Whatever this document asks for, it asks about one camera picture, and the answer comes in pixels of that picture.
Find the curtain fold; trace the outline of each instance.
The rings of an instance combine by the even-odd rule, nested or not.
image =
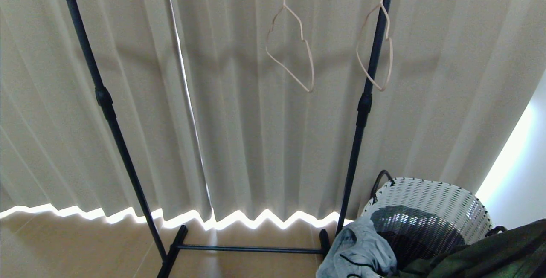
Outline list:
[[[365,82],[356,36],[378,2],[287,0],[314,57],[307,94],[265,53],[282,0],[78,0],[150,208],[338,211]],[[390,17],[392,80],[374,91],[348,218],[381,169],[476,192],[546,69],[543,0],[392,0]],[[142,214],[65,1],[0,0],[0,36],[1,209]],[[284,12],[268,48],[308,84],[298,38]]]

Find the dark green garment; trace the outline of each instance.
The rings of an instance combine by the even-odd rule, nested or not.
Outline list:
[[[544,277],[546,220],[538,220],[450,253],[417,259],[400,278],[533,278]]]

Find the garment rack pole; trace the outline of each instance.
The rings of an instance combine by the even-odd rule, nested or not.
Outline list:
[[[389,7],[390,7],[390,1],[391,0],[383,0],[384,7],[387,11],[389,10]],[[93,51],[91,49],[89,39],[87,37],[86,31],[84,28],[84,23],[82,21],[82,17],[80,14],[80,10],[78,8],[78,3],[76,0],[66,0],[66,2],[67,2],[68,9],[70,11],[70,17],[72,18],[72,22],[74,24],[74,29],[76,30],[76,35],[78,36],[78,41],[80,42],[80,46],[84,53],[84,58],[86,60],[87,66],[89,68],[89,71],[95,86],[95,97],[97,99],[97,103],[101,107],[104,117],[106,121],[108,122],[113,138],[119,150],[119,154],[121,155],[123,164],[125,165],[125,169],[127,170],[127,173],[131,180],[131,184],[134,188],[138,202],[140,204],[140,207],[142,208],[142,211],[146,218],[146,222],[148,223],[148,227],[150,228],[150,232],[152,233],[152,237],[154,238],[154,242],[160,253],[160,256],[162,259],[162,266],[158,274],[158,278],[166,278],[169,276],[172,270],[172,266],[174,265],[174,262],[180,250],[308,253],[308,254],[318,254],[318,255],[326,256],[326,254],[328,253],[330,249],[330,240],[328,238],[328,233],[324,229],[322,229],[319,233],[320,249],[300,249],[300,248],[277,248],[277,247],[187,245],[183,243],[188,233],[188,228],[184,225],[180,226],[178,232],[176,233],[176,237],[174,241],[169,247],[169,252],[166,253],[165,247],[163,245],[163,242],[161,241],[159,232],[152,218],[150,207],[148,206],[148,202],[146,201],[144,191],[142,190],[142,186],[140,185],[137,172],[131,160],[129,150],[127,149],[127,145],[125,144],[123,134],[121,133],[121,129],[119,128],[119,124],[116,119],[116,114],[113,109],[113,101],[112,101],[111,95],[103,84],[96,61],[94,59]],[[370,63],[368,66],[368,72],[372,78],[375,77],[375,73],[377,70],[377,64],[378,64],[378,60],[380,56],[380,50],[381,50],[381,45],[383,41],[385,27],[386,27],[386,17],[380,11],[378,20],[377,20],[376,31],[374,35],[374,43],[373,43],[372,51],[370,55]],[[364,86],[364,92],[362,93],[362,96],[360,98],[358,108],[357,108],[358,110],[357,128],[355,130],[353,147],[351,150],[351,158],[349,160],[349,168],[347,170],[345,189],[343,191],[343,203],[341,206],[339,221],[337,223],[336,234],[339,233],[339,231],[341,231],[341,228],[343,227],[343,222],[347,215],[347,206],[349,204],[349,196],[351,195],[351,187],[353,185],[354,173],[357,167],[357,160],[358,160],[358,156],[360,152],[360,146],[362,143],[363,131],[366,126],[367,117],[372,105],[372,95],[371,95],[372,88],[373,88],[373,85],[371,84],[371,82],[369,80],[366,80],[366,84]]]
[[[390,0],[383,0],[383,6],[388,12],[390,8]],[[375,78],[377,71],[377,64],[379,63],[379,56],[381,54],[381,46],[383,44],[383,36],[385,34],[386,17],[383,11],[379,10],[379,16],[377,18],[377,25],[374,35],[374,43],[372,45],[372,51],[370,53],[370,62],[368,65],[368,74],[371,78]],[[372,90],[374,84],[369,79],[366,79],[364,84],[364,92],[360,97],[357,107],[357,127],[354,131],[353,147],[351,148],[351,156],[349,157],[349,167],[347,168],[347,178],[345,178],[345,188],[343,189],[343,201],[341,202],[340,217],[337,221],[336,235],[343,229],[343,222],[347,216],[347,207],[349,206],[349,197],[351,196],[351,189],[353,188],[354,174],[357,170],[357,162],[360,154],[360,146],[362,145],[362,137],[364,134],[364,128],[368,120],[368,115],[372,107]]]

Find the floor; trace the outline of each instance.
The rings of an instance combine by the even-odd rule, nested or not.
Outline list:
[[[160,218],[156,225],[161,226]],[[318,233],[299,220],[286,230],[266,220],[257,229],[236,222],[220,231],[204,231],[195,221],[186,224],[185,243],[320,247]],[[108,224],[103,218],[59,217],[51,212],[17,212],[0,220],[0,277],[151,278],[160,257],[146,224],[133,218]],[[325,227],[330,240],[335,223]],[[170,245],[177,229],[161,228]],[[170,277],[314,277],[320,255],[251,252],[181,251]]]

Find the white wall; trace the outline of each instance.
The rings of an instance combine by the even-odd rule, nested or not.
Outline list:
[[[546,72],[476,195],[494,226],[546,218]]]

